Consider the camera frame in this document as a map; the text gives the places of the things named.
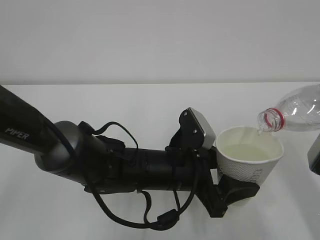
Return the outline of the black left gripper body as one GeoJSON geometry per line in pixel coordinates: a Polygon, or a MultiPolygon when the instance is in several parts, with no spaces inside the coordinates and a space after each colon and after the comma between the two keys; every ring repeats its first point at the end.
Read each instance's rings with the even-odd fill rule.
{"type": "Polygon", "coordinates": [[[198,182],[195,195],[203,204],[210,217],[223,217],[228,207],[213,182],[212,169],[217,168],[217,150],[200,148],[182,150],[167,146],[165,153],[171,165],[171,178],[168,190],[191,191],[194,183],[195,171],[198,170],[198,182]]]}

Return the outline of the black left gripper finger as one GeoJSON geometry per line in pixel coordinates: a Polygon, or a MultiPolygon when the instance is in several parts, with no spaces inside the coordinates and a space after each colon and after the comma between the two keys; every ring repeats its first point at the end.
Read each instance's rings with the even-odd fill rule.
{"type": "Polygon", "coordinates": [[[240,181],[225,174],[220,178],[217,188],[222,201],[236,207],[245,206],[260,190],[260,186],[254,182],[240,181]]]}

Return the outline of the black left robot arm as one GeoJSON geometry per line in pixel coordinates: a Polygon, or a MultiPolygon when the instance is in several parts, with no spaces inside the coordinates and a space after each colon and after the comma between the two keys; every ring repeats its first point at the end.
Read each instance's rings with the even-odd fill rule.
{"type": "Polygon", "coordinates": [[[88,123],[52,123],[36,108],[2,87],[0,141],[34,155],[37,166],[101,195],[134,191],[188,191],[198,197],[212,218],[224,216],[228,205],[253,197],[259,185],[223,175],[214,184],[215,134],[204,116],[189,107],[164,150],[130,148],[104,136],[88,123]]]}

